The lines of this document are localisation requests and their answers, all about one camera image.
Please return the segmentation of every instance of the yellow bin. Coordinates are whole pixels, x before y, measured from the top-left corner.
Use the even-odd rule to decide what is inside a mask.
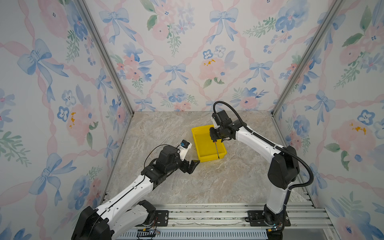
[[[209,136],[209,129],[211,127],[213,127],[213,125],[192,128],[193,139],[195,140],[197,156],[199,157],[200,162],[218,159],[217,151],[220,159],[227,154],[227,150],[221,140],[217,140],[216,151],[215,143],[212,142],[212,139]]]

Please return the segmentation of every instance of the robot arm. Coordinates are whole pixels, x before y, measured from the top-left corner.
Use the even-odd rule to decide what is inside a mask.
[[[232,121],[225,110],[218,113],[214,112],[212,114],[214,127],[210,128],[210,137],[214,142],[219,139],[221,141],[237,139],[250,146],[267,160],[270,164],[268,178],[272,187],[268,201],[264,206],[263,220],[272,227],[270,231],[282,230],[291,186],[300,172],[297,157],[292,157],[296,156],[296,151],[291,146],[285,148],[269,141],[255,133],[239,116],[238,118],[238,120]]]
[[[139,224],[151,225],[156,208],[148,201],[140,201],[159,184],[180,169],[191,174],[200,161],[192,160],[191,164],[185,156],[192,144],[183,140],[178,147],[167,145],[159,157],[143,169],[133,183],[109,201],[96,209],[85,208],[74,229],[72,240],[114,240],[124,232]]]

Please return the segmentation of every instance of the wire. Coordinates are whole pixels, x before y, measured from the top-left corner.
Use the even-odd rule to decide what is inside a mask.
[[[260,138],[261,140],[263,140],[264,142],[268,143],[270,146],[276,148],[277,150],[280,150],[280,151],[282,151],[283,153],[285,153],[285,154],[287,154],[287,155],[289,155],[289,156],[291,156],[291,157],[293,157],[293,158],[296,158],[297,161],[299,161],[299,162],[305,167],[305,169],[308,171],[308,174],[309,174],[309,176],[310,176],[309,180],[308,180],[307,182],[305,182],[305,183],[302,183],[302,184],[293,184],[292,186],[290,186],[290,187],[288,188],[289,190],[292,190],[293,188],[296,188],[296,187],[306,187],[306,186],[309,186],[309,185],[312,184],[313,179],[314,179],[314,178],[313,178],[313,172],[312,172],[312,170],[310,169],[310,167],[308,166],[308,164],[307,164],[306,162],[304,162],[301,158],[299,158],[299,157],[296,156],[295,154],[293,154],[293,153],[287,151],[287,150],[284,149],[284,148],[281,148],[281,147],[279,147],[279,146],[276,146],[275,143],[269,141],[269,140],[266,139],[265,137],[263,137],[263,136],[261,136],[261,135],[255,133],[254,131],[252,131],[251,129],[249,129],[249,128],[247,127],[247,125],[243,122],[243,120],[241,119],[241,117],[240,117],[240,115],[237,113],[237,111],[236,111],[231,105],[229,105],[228,103],[223,102],[223,101],[216,101],[216,102],[213,104],[214,113],[216,113],[215,106],[216,106],[216,104],[218,104],[218,103],[222,103],[222,104],[226,105],[227,107],[229,107],[229,108],[232,110],[232,112],[236,115],[236,117],[239,119],[241,125],[242,125],[248,132],[250,132],[251,134],[253,134],[253,135],[255,135],[256,137]]]
[[[144,168],[145,168],[145,163],[147,162],[147,159],[149,158],[150,154],[151,154],[153,151],[155,151],[156,148],[158,148],[158,147],[160,147],[160,146],[171,146],[171,147],[173,147],[172,145],[169,145],[169,144],[160,144],[160,145],[158,145],[157,147],[155,147],[155,148],[148,154],[148,157],[145,159],[145,161],[144,161]]]

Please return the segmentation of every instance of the screwdriver shaft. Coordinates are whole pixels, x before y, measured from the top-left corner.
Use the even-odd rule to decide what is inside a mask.
[[[216,142],[215,142],[215,146],[216,146],[217,157],[220,159],[220,156],[218,155],[218,150],[217,150]]]

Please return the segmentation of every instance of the wall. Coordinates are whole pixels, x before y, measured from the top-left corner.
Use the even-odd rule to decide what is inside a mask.
[[[0,29],[0,239],[70,239],[129,116],[73,2],[2,1]]]
[[[315,174],[309,192],[344,240],[384,239],[383,7],[345,1],[277,115]]]
[[[332,1],[86,3],[135,111],[209,111],[272,109]]]

